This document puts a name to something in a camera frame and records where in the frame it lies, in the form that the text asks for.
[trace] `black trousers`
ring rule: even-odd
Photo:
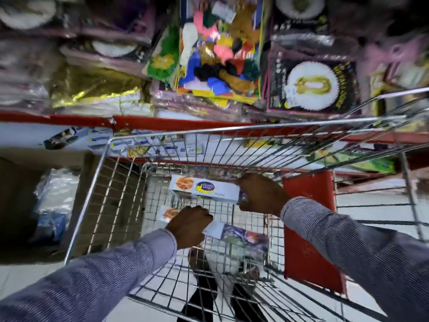
[[[182,309],[182,313],[186,316],[193,317],[200,321],[213,322],[213,315],[210,312],[204,311],[203,308],[217,311],[214,308],[214,302],[217,298],[217,283],[215,276],[211,272],[205,273],[205,275],[196,276],[198,287],[189,303],[192,303],[198,307],[185,304]],[[244,322],[266,322],[264,314],[262,313],[259,306],[255,303],[250,303],[251,296],[244,290],[244,288],[235,284],[233,289],[233,297],[231,298],[231,306],[234,310],[236,319]],[[184,319],[177,318],[178,322],[185,322]]]

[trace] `metal wire basket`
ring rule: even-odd
[[[212,274],[206,270],[193,271],[188,264],[189,250],[182,250],[177,258],[135,289],[130,299],[187,321],[210,320],[210,315],[216,320],[236,320],[237,310],[244,314],[240,319],[251,321],[350,321],[363,317],[387,321],[373,299],[350,278],[342,294],[306,280],[285,279],[284,271],[289,264],[285,262],[285,251],[291,245],[285,244],[285,229],[279,219],[241,212],[237,205],[212,199],[181,198],[170,193],[168,186],[172,174],[234,181],[250,171],[287,183],[333,172],[328,176],[333,180],[332,196],[335,195],[338,213],[426,241],[425,228],[429,224],[419,217],[405,152],[429,143],[404,142],[400,128],[409,122],[406,115],[391,115],[116,137],[110,140],[100,159],[66,262],[137,239],[140,231],[144,234],[162,227],[157,220],[161,205],[179,209],[201,205],[215,221],[268,235],[266,255],[255,258],[248,249],[207,237],[199,248],[204,250]],[[337,141],[354,144],[313,156]],[[364,142],[390,145],[383,151],[347,161],[328,161],[333,155]],[[397,179],[403,184],[388,188],[368,186],[364,190],[347,185],[350,176],[371,176],[352,164],[385,156],[396,156],[402,163],[402,177]],[[386,210],[390,206],[397,211],[394,216]],[[196,276],[207,281],[214,278],[217,287],[198,285]],[[194,292],[201,300],[203,296],[211,296],[212,306],[202,305],[201,301],[189,303]],[[190,316],[187,310],[199,312],[200,317]]]

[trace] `striped sleeve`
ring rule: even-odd
[[[358,224],[305,197],[289,200],[281,219],[359,283],[393,321],[429,320],[425,244],[404,233]]]
[[[158,229],[134,243],[73,260],[0,301],[10,322],[102,321],[132,289],[176,254],[176,240]]]

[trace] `brand logo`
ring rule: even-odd
[[[210,193],[215,190],[215,185],[210,182],[199,182],[195,189],[201,193]]]

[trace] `hand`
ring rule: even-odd
[[[165,227],[176,238],[177,249],[196,246],[204,240],[202,231],[213,221],[213,216],[200,205],[182,209]]]
[[[261,174],[246,173],[238,180],[238,185],[247,196],[247,200],[240,204],[241,211],[280,217],[283,206],[290,199],[279,184]]]

